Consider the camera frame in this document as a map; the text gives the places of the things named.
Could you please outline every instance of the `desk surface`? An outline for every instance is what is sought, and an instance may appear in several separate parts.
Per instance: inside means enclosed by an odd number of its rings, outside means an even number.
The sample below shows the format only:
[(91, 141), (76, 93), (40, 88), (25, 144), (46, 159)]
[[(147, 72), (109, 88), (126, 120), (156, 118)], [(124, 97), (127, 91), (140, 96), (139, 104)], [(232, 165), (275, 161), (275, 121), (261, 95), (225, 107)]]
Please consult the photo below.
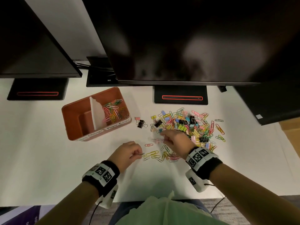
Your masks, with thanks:
[[(67, 138), (61, 108), (65, 104), (107, 89), (85, 87), (81, 79), (70, 79), (63, 101), (7, 101), (13, 79), (0, 80), (0, 206), (57, 204), (80, 182), (94, 164), (105, 160), (122, 143), (140, 145), (155, 137), (150, 127), (137, 128), (135, 122), (88, 142)], [(300, 194), (300, 159), (279, 124), (260, 126), (234, 88), (220, 93), (208, 86), (208, 105), (184, 105), (185, 110), (207, 112), (208, 121), (223, 119), (226, 142), (218, 141), (215, 153), (233, 169), (278, 195)], [(177, 110), (180, 105), (153, 103), (151, 86), (120, 87), (132, 117), (150, 124), (161, 110)], [(159, 146), (143, 147), (144, 152)], [(120, 175), (115, 201), (145, 200), (148, 196), (175, 198), (220, 198), (209, 187), (197, 193), (185, 177), (188, 165), (151, 159), (136, 161)]]

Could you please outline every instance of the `orange plastic bin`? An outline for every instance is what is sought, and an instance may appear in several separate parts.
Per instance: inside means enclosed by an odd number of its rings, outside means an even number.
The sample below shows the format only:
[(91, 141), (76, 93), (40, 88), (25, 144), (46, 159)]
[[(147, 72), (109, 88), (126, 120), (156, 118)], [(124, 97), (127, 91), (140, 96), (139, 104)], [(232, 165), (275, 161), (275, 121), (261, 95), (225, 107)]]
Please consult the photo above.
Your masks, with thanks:
[[(114, 115), (113, 110), (108, 108), (111, 115), (105, 113), (105, 118), (111, 116), (115, 117), (113, 121), (106, 122), (106, 127), (104, 128), (98, 130), (94, 129), (90, 97), (99, 102), (102, 108), (108, 103), (114, 103), (115, 100), (122, 100), (117, 104), (117, 115), (116, 113)], [(118, 87), (112, 87), (69, 103), (62, 107), (62, 115), (64, 117), (68, 139), (75, 141), (89, 141), (132, 122), (128, 108)]]

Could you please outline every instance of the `green shirt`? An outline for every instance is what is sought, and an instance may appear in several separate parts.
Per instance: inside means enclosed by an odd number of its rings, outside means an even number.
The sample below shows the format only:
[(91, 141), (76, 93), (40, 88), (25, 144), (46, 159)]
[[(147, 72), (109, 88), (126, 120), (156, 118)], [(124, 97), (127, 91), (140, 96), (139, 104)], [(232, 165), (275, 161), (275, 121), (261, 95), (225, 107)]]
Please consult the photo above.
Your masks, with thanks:
[(209, 213), (198, 209), (195, 205), (173, 201), (172, 192), (168, 198), (149, 197), (138, 208), (133, 208), (123, 216), (116, 225), (127, 224), (203, 224), (203, 225), (228, 225), (213, 218)]

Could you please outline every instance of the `hand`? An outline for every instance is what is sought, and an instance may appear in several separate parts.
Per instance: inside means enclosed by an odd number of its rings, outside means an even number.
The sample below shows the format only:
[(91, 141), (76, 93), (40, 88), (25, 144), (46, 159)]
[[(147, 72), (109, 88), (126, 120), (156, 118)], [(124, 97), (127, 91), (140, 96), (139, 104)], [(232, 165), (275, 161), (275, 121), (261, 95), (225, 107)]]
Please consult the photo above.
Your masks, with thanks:
[(107, 160), (113, 162), (120, 173), (123, 173), (135, 160), (142, 158), (142, 153), (141, 146), (130, 141), (118, 147)]
[(164, 136), (164, 144), (183, 159), (186, 159), (189, 152), (196, 147), (187, 135), (178, 130), (165, 130), (160, 135)]

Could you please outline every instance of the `computer monitor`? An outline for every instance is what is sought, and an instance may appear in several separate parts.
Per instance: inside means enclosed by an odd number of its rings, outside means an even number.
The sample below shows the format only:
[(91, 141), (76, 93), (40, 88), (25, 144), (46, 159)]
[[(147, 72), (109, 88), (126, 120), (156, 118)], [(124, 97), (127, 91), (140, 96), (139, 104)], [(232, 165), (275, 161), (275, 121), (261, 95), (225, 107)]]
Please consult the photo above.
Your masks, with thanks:
[(83, 0), (118, 81), (253, 85), (300, 31), (300, 0)]
[(80, 70), (25, 0), (3, 0), (0, 16), (0, 78), (22, 78), (15, 80), (13, 88), (15, 84), (31, 85), (31, 89), (27, 90), (19, 88), (20, 91), (15, 88), (14, 93), (20, 95), (19, 99), (62, 99), (62, 92), (56, 95), (57, 88), (54, 89), (55, 95), (52, 93), (51, 96), (46, 96), (46, 93), (38, 95), (34, 86), (37, 86), (40, 92), (51, 92), (51, 84), (66, 84), (66, 78), (81, 77)]

